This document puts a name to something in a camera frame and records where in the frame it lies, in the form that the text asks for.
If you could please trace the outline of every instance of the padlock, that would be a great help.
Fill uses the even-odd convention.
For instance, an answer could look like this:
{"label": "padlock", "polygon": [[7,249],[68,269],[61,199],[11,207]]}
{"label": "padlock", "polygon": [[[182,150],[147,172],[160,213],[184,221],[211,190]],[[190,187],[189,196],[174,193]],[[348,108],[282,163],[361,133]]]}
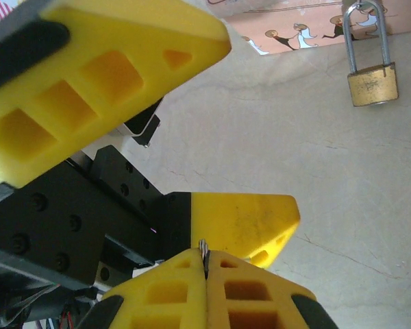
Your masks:
{"label": "padlock", "polygon": [[[382,42],[382,59],[384,63],[383,65],[372,66],[358,71],[355,51],[352,45],[350,15],[355,9],[360,9],[360,6],[363,4],[370,4],[376,10],[377,28]],[[351,71],[347,79],[349,80],[353,105],[374,105],[398,99],[396,66],[394,62],[390,61],[383,7],[376,0],[358,0],[344,13],[343,22],[345,44]]]}

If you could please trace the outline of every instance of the marble floor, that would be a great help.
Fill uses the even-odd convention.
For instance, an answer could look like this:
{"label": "marble floor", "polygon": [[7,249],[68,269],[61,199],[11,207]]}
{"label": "marble floor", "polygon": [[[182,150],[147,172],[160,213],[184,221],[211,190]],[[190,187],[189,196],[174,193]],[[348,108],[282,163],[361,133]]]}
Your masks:
{"label": "marble floor", "polygon": [[[86,151],[116,145],[163,193],[295,196],[301,225],[269,270],[342,329],[411,329],[411,34],[389,39],[400,99],[354,108],[344,45],[260,57],[230,33],[226,59],[167,95],[150,148]],[[381,61],[378,40],[356,53]]]}

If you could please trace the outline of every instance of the cable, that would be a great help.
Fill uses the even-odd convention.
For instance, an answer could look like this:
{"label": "cable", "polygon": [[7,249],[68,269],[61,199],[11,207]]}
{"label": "cable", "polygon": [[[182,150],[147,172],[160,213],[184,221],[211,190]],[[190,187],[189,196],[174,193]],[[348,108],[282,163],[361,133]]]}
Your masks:
{"label": "cable", "polygon": [[61,320],[60,320],[60,329],[62,329],[62,322],[64,321],[64,319],[66,318],[66,313],[62,312],[61,314]]}
{"label": "cable", "polygon": [[70,312],[68,312],[67,313],[67,317],[68,317],[68,326],[69,326],[69,329],[73,329],[73,321],[71,320],[71,314],[70,314]]}
{"label": "cable", "polygon": [[3,314],[2,318],[0,319],[0,328],[9,326],[27,307],[31,306],[32,303],[35,302],[39,297],[45,295],[46,293],[52,292],[59,286],[59,284],[48,286],[44,289],[41,289],[39,292],[33,294],[32,296],[29,296],[25,300],[21,300],[14,305],[10,305],[9,308],[5,311],[5,314]]}
{"label": "cable", "polygon": [[51,328],[51,329],[55,329],[55,326],[53,325],[53,320],[52,320],[52,319],[48,319],[48,321],[49,321],[49,326],[50,326],[50,328]]}

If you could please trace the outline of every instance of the screw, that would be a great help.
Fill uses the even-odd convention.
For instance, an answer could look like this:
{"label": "screw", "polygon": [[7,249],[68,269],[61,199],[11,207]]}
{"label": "screw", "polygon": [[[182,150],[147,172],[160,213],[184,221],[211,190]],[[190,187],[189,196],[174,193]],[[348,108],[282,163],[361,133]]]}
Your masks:
{"label": "screw", "polygon": [[121,185],[121,193],[126,197],[129,195],[129,187],[125,183]]}
{"label": "screw", "polygon": [[12,237],[12,252],[23,255],[30,248],[29,237],[26,234],[15,234]]}
{"label": "screw", "polygon": [[107,269],[106,267],[101,268],[101,279],[102,281],[108,281],[110,278],[110,270]]}
{"label": "screw", "polygon": [[44,194],[34,193],[32,195],[32,202],[34,203],[35,210],[40,212],[46,210],[49,200]]}
{"label": "screw", "polygon": [[77,215],[70,215],[70,220],[68,221],[70,224],[70,230],[72,232],[78,232],[81,230],[82,227],[82,219]]}
{"label": "screw", "polygon": [[140,200],[140,202],[138,203],[138,205],[140,206],[140,209],[142,211],[146,210],[146,202],[144,200]]}
{"label": "screw", "polygon": [[143,178],[143,186],[145,187],[145,189],[149,189],[149,181],[146,178]]}
{"label": "screw", "polygon": [[134,170],[132,164],[130,164],[128,161],[125,163],[125,168],[128,173],[132,173],[132,171]]}
{"label": "screw", "polygon": [[181,238],[181,231],[180,230],[174,230],[171,232],[171,241],[176,242],[179,241]]}
{"label": "screw", "polygon": [[60,252],[55,257],[55,265],[58,272],[65,272],[70,267],[69,256]]}
{"label": "screw", "polygon": [[170,203],[170,204],[173,204],[176,199],[177,199],[177,197],[176,197],[175,195],[171,195],[171,196],[169,197],[169,203]]}

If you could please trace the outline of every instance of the triangular hole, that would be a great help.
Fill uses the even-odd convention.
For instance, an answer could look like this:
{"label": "triangular hole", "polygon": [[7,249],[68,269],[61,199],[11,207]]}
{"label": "triangular hole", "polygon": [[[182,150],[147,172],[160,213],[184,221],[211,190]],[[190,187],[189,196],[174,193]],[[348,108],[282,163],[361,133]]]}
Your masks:
{"label": "triangular hole", "polygon": [[173,70],[179,69],[192,60],[191,53],[184,53],[176,50],[166,50],[164,51],[163,56],[169,67]]}

